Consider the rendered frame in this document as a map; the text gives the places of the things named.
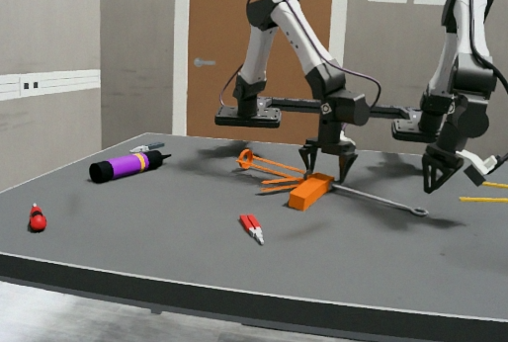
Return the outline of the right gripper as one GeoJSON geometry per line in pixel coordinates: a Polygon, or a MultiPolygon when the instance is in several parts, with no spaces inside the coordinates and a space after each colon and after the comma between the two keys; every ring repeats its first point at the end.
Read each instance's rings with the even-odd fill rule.
{"type": "Polygon", "coordinates": [[[305,145],[299,148],[298,152],[305,164],[306,170],[309,169],[312,173],[318,148],[321,148],[321,153],[339,156],[339,178],[342,184],[358,154],[350,151],[342,153],[344,147],[352,148],[352,143],[355,145],[355,142],[350,138],[344,137],[344,132],[342,131],[341,134],[341,129],[342,123],[338,121],[328,121],[328,124],[326,124],[325,120],[319,120],[318,136],[306,139],[305,145]],[[310,154],[310,166],[308,154],[310,154]]]}

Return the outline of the red and black screwdriver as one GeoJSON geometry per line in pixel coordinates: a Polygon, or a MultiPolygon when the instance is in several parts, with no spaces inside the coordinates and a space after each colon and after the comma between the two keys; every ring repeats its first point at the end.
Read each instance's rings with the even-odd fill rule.
{"type": "Polygon", "coordinates": [[[31,210],[30,226],[34,230],[44,229],[46,227],[46,219],[35,203],[33,203],[33,206],[31,210]]]}

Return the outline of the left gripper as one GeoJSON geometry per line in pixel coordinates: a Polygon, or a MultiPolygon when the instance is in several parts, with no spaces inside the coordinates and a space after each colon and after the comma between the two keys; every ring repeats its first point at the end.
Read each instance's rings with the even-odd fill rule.
{"type": "Polygon", "coordinates": [[[423,153],[421,158],[425,193],[431,194],[437,187],[436,190],[438,190],[463,167],[464,160],[469,161],[482,176],[498,164],[498,160],[496,161],[493,155],[482,162],[476,155],[465,151],[467,140],[468,137],[463,136],[454,125],[444,121],[437,141],[427,144],[426,152],[423,153]],[[429,166],[432,166],[431,187],[429,187],[429,166]],[[443,175],[436,181],[437,169],[443,175]]]}

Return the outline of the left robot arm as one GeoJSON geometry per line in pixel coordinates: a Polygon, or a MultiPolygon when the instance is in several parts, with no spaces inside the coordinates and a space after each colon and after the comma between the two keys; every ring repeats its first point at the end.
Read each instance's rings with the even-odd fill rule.
{"type": "Polygon", "coordinates": [[[495,92],[498,78],[484,40],[483,24],[492,3],[493,0],[473,0],[472,25],[470,0],[446,0],[441,21],[441,26],[446,27],[446,40],[437,71],[421,97],[420,121],[395,119],[396,133],[438,137],[444,114],[446,121],[454,123],[465,137],[477,138],[486,133],[489,127],[486,100],[495,92]],[[474,54],[471,26],[477,50],[490,63],[482,62],[474,54]]]}

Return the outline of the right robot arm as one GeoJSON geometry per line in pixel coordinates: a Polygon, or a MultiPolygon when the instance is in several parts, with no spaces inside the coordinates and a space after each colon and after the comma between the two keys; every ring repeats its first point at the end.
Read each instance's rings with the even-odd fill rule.
{"type": "Polygon", "coordinates": [[[320,101],[319,118],[326,124],[338,121],[362,127],[367,123],[370,107],[365,95],[346,91],[345,72],[324,61],[320,52],[331,63],[341,67],[316,38],[298,1],[257,0],[248,4],[246,15],[251,24],[250,41],[232,94],[238,107],[220,106],[216,119],[274,123],[279,120],[280,109],[258,109],[257,94],[265,89],[266,65],[274,36],[280,27],[301,63],[313,100],[320,101]]]}

